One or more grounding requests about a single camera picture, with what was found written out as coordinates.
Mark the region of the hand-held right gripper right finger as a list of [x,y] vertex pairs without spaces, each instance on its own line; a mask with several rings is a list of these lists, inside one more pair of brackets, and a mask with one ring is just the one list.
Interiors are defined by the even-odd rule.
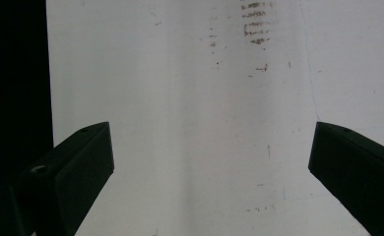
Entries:
[[371,236],[384,236],[383,146],[351,129],[318,122],[308,169]]

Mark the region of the white paper sheet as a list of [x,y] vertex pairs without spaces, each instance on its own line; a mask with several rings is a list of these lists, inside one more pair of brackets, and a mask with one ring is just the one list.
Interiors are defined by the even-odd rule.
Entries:
[[309,172],[384,146],[384,0],[47,0],[54,139],[110,125],[77,236],[369,236]]

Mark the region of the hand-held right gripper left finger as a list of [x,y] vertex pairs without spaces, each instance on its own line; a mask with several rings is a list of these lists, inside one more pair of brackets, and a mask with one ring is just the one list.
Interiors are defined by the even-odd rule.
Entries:
[[114,171],[110,126],[83,128],[21,175],[36,236],[75,236]]

